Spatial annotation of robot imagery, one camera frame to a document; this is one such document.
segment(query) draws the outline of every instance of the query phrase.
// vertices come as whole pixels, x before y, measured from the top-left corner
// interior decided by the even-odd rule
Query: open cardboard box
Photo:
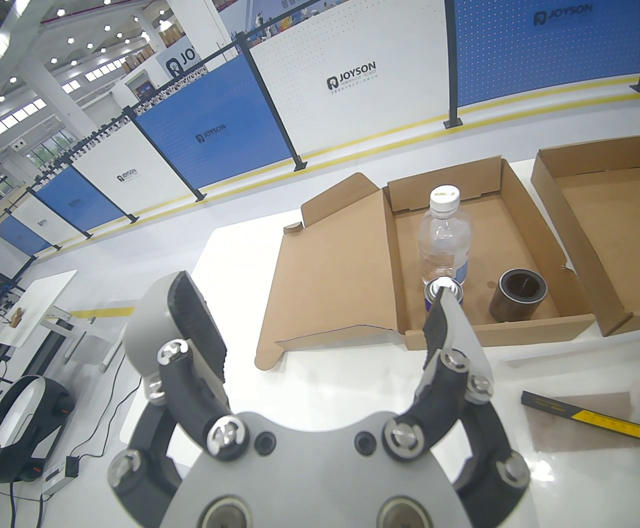
[[[570,340],[594,320],[575,273],[509,164],[500,157],[389,182],[356,173],[301,207],[285,228],[255,364],[284,351],[400,333],[425,349],[424,286],[417,232],[431,190],[460,189],[474,237],[464,311],[484,346]],[[541,273],[549,295],[530,321],[496,323],[489,302],[511,268]]]
[[[640,136],[540,150],[531,180],[602,334],[640,330]]]

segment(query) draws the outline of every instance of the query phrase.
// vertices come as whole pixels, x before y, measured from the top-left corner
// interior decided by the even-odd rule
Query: black cable
[[[4,492],[0,492],[0,495],[4,495],[5,497],[11,497],[11,495],[9,495],[9,493],[4,493]],[[51,500],[51,497],[53,497],[55,495],[55,493],[52,493],[51,496],[49,496],[48,499],[44,499],[42,502],[47,502],[48,500]],[[29,502],[40,502],[40,499],[29,499],[27,497],[16,497],[15,495],[13,496],[14,499],[16,500],[28,500]]]
[[[107,402],[107,405],[104,407],[104,411],[102,411],[102,415],[100,416],[100,419],[98,420],[98,423],[95,425],[95,429],[93,430],[93,433],[91,433],[91,436],[89,436],[89,438],[87,438],[84,442],[82,442],[81,444],[78,444],[77,446],[75,446],[72,450],[71,453],[69,453],[69,456],[73,456],[74,451],[86,444],[87,442],[89,442],[93,436],[98,432],[98,428],[100,427],[100,424],[102,423],[102,420],[104,418],[104,416],[107,414],[107,411],[109,409],[109,405],[111,405],[111,401],[113,400],[113,392],[115,391],[116,388],[116,380],[118,379],[118,373],[120,372],[120,367],[122,366],[122,364],[124,363],[124,358],[125,358],[126,354],[122,355],[122,359],[120,360],[120,364],[118,365],[118,368],[116,369],[116,374],[115,376],[113,376],[113,382],[111,384],[111,394],[109,395],[109,401]]]
[[[15,528],[15,500],[13,498],[13,482],[9,484],[9,492],[11,493],[11,528]]]
[[[42,500],[42,494],[40,494],[39,503],[40,503],[40,506],[38,507],[38,523],[36,524],[36,528],[42,528],[42,506],[44,505],[44,501]]]
[[[139,389],[141,383],[142,383],[142,378],[140,378],[140,380],[139,380],[138,384],[136,385],[136,387],[134,389],[132,389],[122,400],[120,400],[120,403],[118,403],[116,405],[116,408],[113,411],[113,416],[111,416],[111,419],[109,420],[109,424],[107,425],[107,435],[104,437],[104,444],[102,444],[102,452],[99,455],[98,454],[85,453],[84,455],[80,456],[80,460],[82,460],[85,456],[89,456],[91,458],[102,458],[104,456],[104,452],[107,449],[107,441],[109,440],[109,430],[111,429],[111,423],[113,422],[113,419],[116,417],[116,414],[118,413],[118,409],[120,408],[120,405],[125,403],[126,400],[128,400],[130,398],[130,396],[132,394],[134,394],[135,391],[137,391]]]

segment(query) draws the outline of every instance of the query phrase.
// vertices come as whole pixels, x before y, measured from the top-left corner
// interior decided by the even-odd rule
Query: white bottle cap
[[[438,215],[454,214],[460,207],[460,191],[453,185],[441,185],[431,191],[429,197],[431,212]]]

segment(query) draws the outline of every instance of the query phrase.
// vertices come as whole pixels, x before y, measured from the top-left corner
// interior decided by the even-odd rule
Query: power adapter
[[[48,468],[42,476],[42,495],[53,495],[78,476],[80,458],[67,456]]]

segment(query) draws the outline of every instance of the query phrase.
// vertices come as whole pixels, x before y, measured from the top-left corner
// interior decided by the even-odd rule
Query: white partition panel
[[[16,220],[22,222],[49,244],[62,245],[71,238],[83,236],[33,196],[28,196],[17,209],[12,211],[12,214]]]
[[[101,141],[73,165],[127,213],[189,194],[133,123]]]
[[[28,260],[29,255],[0,238],[0,273],[12,278]]]
[[[251,53],[300,153],[449,108],[442,0],[352,0]]]

